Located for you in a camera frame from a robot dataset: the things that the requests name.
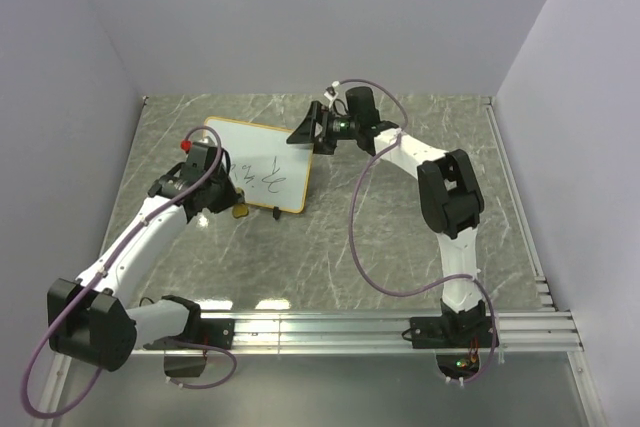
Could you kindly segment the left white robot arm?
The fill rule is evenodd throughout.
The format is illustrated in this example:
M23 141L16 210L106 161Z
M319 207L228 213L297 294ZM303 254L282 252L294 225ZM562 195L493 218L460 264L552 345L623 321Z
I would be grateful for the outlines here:
M229 165L226 150L191 143L185 161L153 182L129 226L101 257L76 279L54 282L47 293L53 351L114 372L133 350L162 339L180 349L199 343L198 303L177 295L143 307L128 303L160 253L198 214L217 214L242 202Z

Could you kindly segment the yellow-framed whiteboard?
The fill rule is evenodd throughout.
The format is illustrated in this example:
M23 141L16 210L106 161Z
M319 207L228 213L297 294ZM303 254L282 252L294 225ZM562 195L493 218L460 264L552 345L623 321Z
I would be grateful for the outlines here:
M286 143L290 131L209 117L230 156L230 176L248 204L298 214L304 210L312 165L309 145Z

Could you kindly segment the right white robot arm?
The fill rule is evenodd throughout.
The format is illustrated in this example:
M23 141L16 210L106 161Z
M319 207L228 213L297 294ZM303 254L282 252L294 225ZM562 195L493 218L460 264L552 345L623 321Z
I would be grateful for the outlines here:
M436 235L443 278L441 333L455 347L466 345L477 328L493 328L494 309L477 275L476 239L484 198L469 155L446 151L409 135L404 124L385 120L376 106L379 85L353 79L340 95L339 82L311 103L289 135L289 145L308 145L316 155L332 155L341 141L353 141L369 154L368 168L386 161L417 182L427 227Z

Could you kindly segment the yellow bone-shaped eraser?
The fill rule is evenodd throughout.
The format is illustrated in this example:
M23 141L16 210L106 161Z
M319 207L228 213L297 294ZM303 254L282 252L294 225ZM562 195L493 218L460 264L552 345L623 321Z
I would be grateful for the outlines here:
M236 198L231 208L231 214L234 219L241 219L249 215L249 208L245 200L244 191L241 188L236 189Z

